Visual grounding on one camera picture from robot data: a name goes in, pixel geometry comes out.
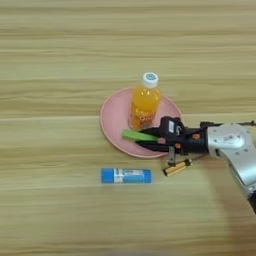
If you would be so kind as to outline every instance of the glue stick cap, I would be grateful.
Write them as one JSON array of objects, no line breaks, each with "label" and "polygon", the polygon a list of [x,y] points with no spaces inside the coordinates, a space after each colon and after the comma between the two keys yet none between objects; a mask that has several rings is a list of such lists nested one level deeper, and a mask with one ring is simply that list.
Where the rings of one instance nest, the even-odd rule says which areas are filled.
[{"label": "glue stick cap", "polygon": [[114,169],[113,168],[102,168],[101,169],[101,182],[102,183],[114,183]]},{"label": "glue stick cap", "polygon": [[144,183],[151,183],[152,182],[152,173],[150,170],[143,170],[144,173]]},{"label": "glue stick cap", "polygon": [[157,87],[159,77],[153,72],[147,72],[143,75],[143,85],[149,89]]}]

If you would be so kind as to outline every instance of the robotic arm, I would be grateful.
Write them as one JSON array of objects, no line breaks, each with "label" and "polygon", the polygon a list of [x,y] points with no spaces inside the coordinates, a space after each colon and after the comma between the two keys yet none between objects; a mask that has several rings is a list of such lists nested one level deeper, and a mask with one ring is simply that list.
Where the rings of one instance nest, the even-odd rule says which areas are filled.
[{"label": "robotic arm", "polygon": [[229,162],[233,177],[256,213],[256,149],[249,131],[230,123],[209,127],[207,134],[209,154]]},{"label": "robotic arm", "polygon": [[209,154],[226,159],[256,214],[256,149],[245,126],[255,126],[255,123],[202,122],[200,128],[188,128],[179,118],[163,117],[159,127],[140,131],[158,137],[157,141],[136,143],[153,151],[169,152],[169,166],[163,170],[166,176],[191,165],[190,159],[176,163],[177,154]]}]

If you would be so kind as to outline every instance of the blue glue stick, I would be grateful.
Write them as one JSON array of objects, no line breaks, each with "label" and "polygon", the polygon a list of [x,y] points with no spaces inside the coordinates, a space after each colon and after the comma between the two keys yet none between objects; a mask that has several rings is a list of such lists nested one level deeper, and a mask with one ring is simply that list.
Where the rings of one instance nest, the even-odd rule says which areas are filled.
[{"label": "blue glue stick", "polygon": [[152,174],[150,170],[143,169],[101,169],[102,183],[151,183]]}]

